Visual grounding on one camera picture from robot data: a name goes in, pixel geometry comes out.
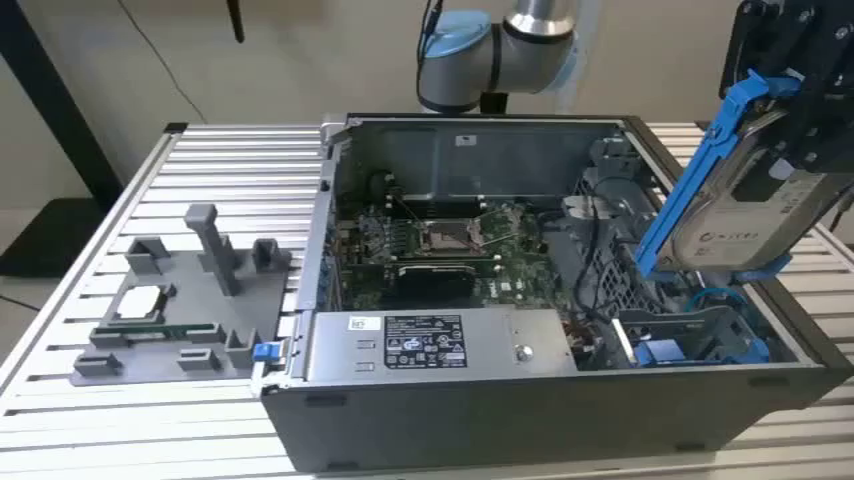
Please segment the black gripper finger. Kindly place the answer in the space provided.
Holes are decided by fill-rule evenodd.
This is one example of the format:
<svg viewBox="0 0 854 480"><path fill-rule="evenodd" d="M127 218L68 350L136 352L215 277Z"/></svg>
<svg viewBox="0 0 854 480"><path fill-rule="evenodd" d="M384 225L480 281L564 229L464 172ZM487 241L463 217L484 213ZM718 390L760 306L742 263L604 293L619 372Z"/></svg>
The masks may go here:
<svg viewBox="0 0 854 480"><path fill-rule="evenodd" d="M735 17L719 82L719 98L752 70L763 77L783 76L795 45L792 1L742 1Z"/></svg>
<svg viewBox="0 0 854 480"><path fill-rule="evenodd" d="M815 16L798 37L788 66L803 75L787 104L784 156L811 173L853 172L853 3L790 1Z"/></svg>

